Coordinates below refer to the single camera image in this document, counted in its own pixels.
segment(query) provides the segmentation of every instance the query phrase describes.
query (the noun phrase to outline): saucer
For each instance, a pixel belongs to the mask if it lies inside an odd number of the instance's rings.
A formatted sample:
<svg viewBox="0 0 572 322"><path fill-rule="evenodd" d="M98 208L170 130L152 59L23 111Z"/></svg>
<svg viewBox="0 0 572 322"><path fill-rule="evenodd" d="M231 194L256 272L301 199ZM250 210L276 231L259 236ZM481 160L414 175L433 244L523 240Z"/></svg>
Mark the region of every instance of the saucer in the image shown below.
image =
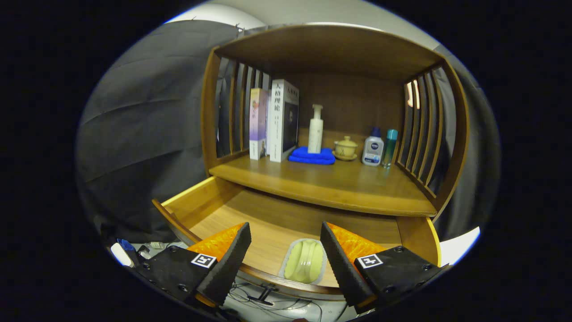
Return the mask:
<svg viewBox="0 0 572 322"><path fill-rule="evenodd" d="M332 154L336 157L336 159L344 160L344 161L351 161L358 157L357 154L353 154L352 156L344 156L344 155L337 155L336 151L332 151Z"/></svg>

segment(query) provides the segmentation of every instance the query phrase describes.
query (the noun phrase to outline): white wall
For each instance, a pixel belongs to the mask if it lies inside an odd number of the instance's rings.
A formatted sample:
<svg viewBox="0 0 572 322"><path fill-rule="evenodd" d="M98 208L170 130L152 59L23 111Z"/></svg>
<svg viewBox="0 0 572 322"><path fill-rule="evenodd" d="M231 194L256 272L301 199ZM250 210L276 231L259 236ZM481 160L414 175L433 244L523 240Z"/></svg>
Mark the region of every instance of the white wall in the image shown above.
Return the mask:
<svg viewBox="0 0 572 322"><path fill-rule="evenodd" d="M384 30L431 50L439 42L391 12L362 0L212 0L237 8L266 25L304 22L352 23Z"/></svg>
<svg viewBox="0 0 572 322"><path fill-rule="evenodd" d="M262 21L248 13L245 13L244 11L216 3L205 3L203 5L196 6L174 17L166 23L181 20L191 20L193 17L196 17L194 20L216 21L232 26L238 23L239 27L244 29L256 28L266 25Z"/></svg>

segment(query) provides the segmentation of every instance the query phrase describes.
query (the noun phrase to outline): teal bottle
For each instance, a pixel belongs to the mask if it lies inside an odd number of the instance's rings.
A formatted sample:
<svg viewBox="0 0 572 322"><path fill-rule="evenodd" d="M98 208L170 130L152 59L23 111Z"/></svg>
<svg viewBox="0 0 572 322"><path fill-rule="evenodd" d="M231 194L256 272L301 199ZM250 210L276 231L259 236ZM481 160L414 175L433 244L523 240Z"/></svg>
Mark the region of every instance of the teal bottle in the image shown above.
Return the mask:
<svg viewBox="0 0 572 322"><path fill-rule="evenodd" d="M395 151L396 142L397 142L397 130L394 129L387 130L386 146L384 147L382 154L382 166L384 168L389 168L391 166L391 159L393 159L393 153Z"/></svg>

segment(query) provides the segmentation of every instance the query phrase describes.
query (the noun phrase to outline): folded towel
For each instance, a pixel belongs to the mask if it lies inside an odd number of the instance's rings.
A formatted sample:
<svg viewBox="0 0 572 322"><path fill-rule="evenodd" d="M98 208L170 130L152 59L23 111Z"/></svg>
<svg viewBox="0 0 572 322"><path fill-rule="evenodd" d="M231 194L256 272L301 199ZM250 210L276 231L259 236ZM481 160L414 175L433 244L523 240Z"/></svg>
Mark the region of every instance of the folded towel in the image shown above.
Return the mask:
<svg viewBox="0 0 572 322"><path fill-rule="evenodd" d="M293 162L300 162L300 163L311 163L311 164L333 164L334 162L336 162L336 159L334 158L334 160L326 160L326 159L308 159L308 158L298 158L297 156L293 156L291 155L288 158L289 161L293 161Z"/></svg>
<svg viewBox="0 0 572 322"><path fill-rule="evenodd" d="M332 149L323 148L320 153L308 153L308 147L299 147L292 151L292 156L304 159L335 160Z"/></svg>

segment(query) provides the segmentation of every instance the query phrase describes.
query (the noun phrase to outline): ceiling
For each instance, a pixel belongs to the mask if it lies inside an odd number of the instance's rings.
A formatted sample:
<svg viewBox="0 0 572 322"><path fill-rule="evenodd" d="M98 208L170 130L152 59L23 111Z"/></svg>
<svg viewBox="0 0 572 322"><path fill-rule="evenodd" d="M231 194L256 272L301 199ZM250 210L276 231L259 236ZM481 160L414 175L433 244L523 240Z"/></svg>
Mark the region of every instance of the ceiling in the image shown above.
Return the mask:
<svg viewBox="0 0 572 322"><path fill-rule="evenodd" d="M428 49L439 42L391 12L362 0L211 0L239 9L267 25L303 22L344 22L397 34Z"/></svg>

